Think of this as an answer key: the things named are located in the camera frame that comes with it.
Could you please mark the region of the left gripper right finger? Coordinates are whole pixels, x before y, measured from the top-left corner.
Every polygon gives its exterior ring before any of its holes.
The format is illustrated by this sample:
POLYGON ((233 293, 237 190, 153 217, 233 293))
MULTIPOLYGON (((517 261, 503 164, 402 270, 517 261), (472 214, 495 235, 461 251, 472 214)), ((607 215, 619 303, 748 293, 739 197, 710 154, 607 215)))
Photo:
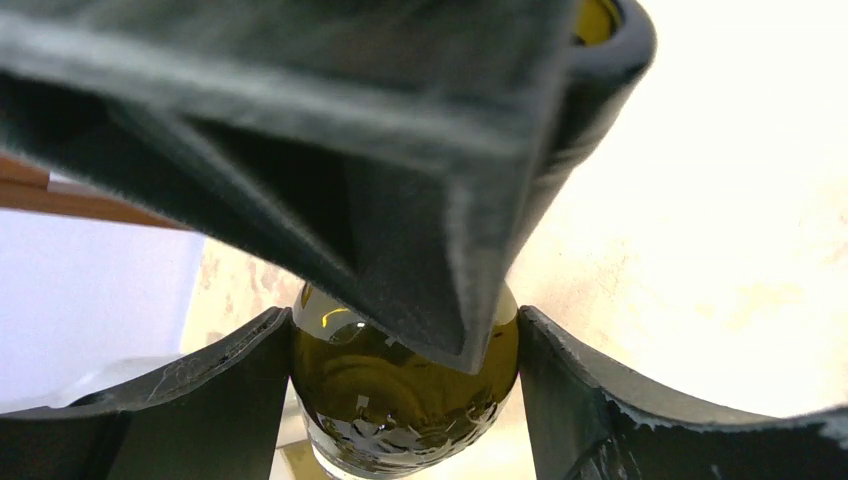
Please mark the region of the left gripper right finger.
POLYGON ((772 418, 654 381, 521 308, 520 380, 540 479, 843 479, 847 410, 772 418))

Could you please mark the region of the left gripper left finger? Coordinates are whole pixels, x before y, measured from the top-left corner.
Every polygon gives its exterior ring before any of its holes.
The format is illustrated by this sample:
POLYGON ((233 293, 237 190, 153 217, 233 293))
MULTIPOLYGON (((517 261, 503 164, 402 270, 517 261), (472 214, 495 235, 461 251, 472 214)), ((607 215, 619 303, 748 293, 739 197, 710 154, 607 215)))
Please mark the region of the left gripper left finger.
POLYGON ((266 479, 289 378, 291 312, 63 408, 1 417, 5 479, 266 479))

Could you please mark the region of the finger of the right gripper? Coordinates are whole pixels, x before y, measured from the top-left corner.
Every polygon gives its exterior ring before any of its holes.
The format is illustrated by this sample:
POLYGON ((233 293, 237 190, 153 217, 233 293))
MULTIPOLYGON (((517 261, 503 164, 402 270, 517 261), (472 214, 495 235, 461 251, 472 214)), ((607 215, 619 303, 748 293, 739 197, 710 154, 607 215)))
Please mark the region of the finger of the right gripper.
POLYGON ((1 150, 481 365, 572 1, 5 1, 1 150))

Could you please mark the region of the dark wine bottle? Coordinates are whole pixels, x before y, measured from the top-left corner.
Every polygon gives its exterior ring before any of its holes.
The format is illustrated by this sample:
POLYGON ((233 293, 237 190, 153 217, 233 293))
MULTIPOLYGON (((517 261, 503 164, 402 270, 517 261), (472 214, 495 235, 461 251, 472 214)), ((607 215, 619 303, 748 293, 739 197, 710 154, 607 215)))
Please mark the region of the dark wine bottle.
MULTIPOLYGON (((609 132, 652 61, 656 34, 633 1, 586 1, 572 43, 572 79, 552 152, 524 205, 520 242, 609 132)), ((305 285, 293 307, 292 381, 321 466, 335 479, 399 479, 473 444, 517 379, 517 315, 503 289, 482 367, 470 375, 425 359, 305 285)))

